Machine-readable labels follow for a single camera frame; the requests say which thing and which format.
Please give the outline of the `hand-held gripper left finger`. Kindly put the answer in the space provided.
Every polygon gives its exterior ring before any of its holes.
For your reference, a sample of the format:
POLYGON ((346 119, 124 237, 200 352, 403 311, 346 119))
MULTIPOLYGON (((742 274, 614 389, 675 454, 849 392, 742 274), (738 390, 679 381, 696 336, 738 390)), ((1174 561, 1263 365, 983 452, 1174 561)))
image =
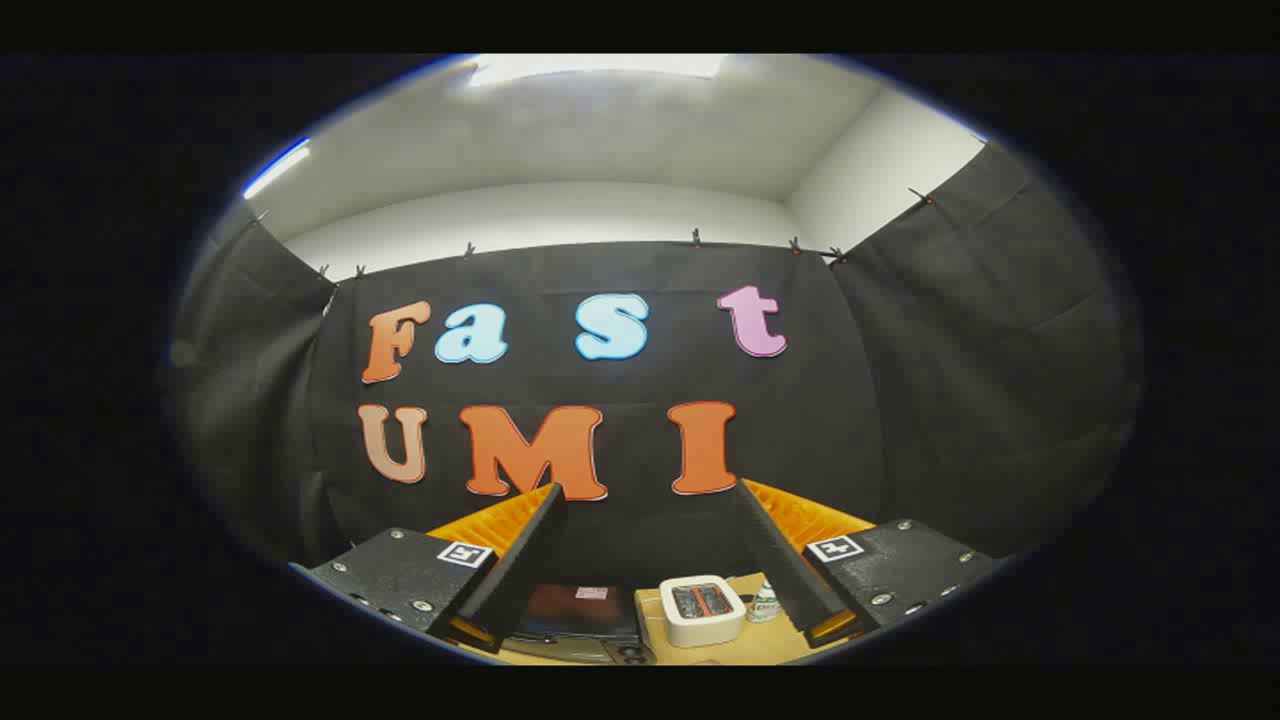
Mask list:
POLYGON ((431 644, 499 653, 567 518, 559 486, 499 502, 431 532, 389 527, 291 571, 330 600, 431 644))

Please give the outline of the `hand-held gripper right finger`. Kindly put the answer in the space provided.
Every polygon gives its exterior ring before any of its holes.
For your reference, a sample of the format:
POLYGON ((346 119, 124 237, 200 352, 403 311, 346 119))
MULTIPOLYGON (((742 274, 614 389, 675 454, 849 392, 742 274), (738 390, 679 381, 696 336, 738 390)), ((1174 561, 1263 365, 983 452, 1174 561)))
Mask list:
POLYGON ((923 521, 874 524, 746 478, 736 507, 751 560, 813 650, 895 626, 1004 566, 923 521))

